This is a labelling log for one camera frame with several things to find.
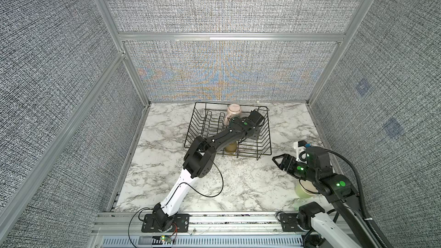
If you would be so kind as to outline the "pink iridescent mug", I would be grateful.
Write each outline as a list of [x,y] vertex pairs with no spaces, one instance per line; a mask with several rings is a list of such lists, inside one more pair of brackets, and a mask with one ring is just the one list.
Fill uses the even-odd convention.
[[223,124],[225,126],[228,126],[230,121],[234,117],[240,116],[241,113],[242,113],[242,107],[239,104],[233,103],[233,104],[228,105]]

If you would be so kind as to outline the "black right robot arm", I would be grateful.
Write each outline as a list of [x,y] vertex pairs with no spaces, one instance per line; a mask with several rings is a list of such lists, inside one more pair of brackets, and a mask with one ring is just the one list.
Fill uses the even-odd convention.
[[390,248],[391,243],[366,209],[361,179],[357,175],[357,183],[352,184],[346,176],[335,173],[331,154],[329,149],[308,147],[298,157],[283,154],[274,156],[272,161],[294,178],[312,183],[345,220],[355,239],[337,227],[318,203],[299,208],[299,227],[319,233],[335,248]]

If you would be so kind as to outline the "black wire dish rack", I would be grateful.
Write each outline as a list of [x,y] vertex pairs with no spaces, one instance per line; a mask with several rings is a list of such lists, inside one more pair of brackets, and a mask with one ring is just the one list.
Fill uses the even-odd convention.
[[[184,147],[188,149],[197,136],[206,138],[225,130],[224,120],[227,116],[228,106],[227,103],[196,102],[192,110]],[[241,109],[241,117],[249,116],[253,110],[258,111],[264,117],[261,123],[259,137],[257,140],[247,138],[241,142],[237,142],[235,151],[230,152],[223,150],[219,154],[236,158],[255,158],[256,160],[259,160],[263,156],[270,156],[272,154],[272,142],[268,107],[242,104]]]

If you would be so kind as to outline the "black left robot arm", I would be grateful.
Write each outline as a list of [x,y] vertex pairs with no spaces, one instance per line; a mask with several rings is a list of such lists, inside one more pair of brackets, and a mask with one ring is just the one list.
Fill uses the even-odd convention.
[[194,189],[194,182],[205,177],[214,166],[218,152],[227,145],[241,140],[258,140],[264,116],[253,110],[247,117],[234,117],[228,126],[216,135],[203,138],[197,136],[184,157],[183,168],[177,182],[166,198],[157,203],[153,210],[153,220],[161,231],[168,231],[173,224],[181,203],[189,190]]

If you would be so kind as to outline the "amber glass cup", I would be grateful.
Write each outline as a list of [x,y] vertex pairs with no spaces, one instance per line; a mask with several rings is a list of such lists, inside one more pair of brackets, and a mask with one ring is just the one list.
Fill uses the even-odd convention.
[[238,148],[238,143],[236,141],[228,144],[225,148],[224,151],[228,152],[228,153],[234,153],[237,151]]

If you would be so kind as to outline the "light green mug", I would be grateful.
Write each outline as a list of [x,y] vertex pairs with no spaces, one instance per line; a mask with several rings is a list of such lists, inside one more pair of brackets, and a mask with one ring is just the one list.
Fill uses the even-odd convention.
[[299,180],[295,187],[295,193],[299,198],[302,199],[308,199],[320,194],[312,182],[304,180]]

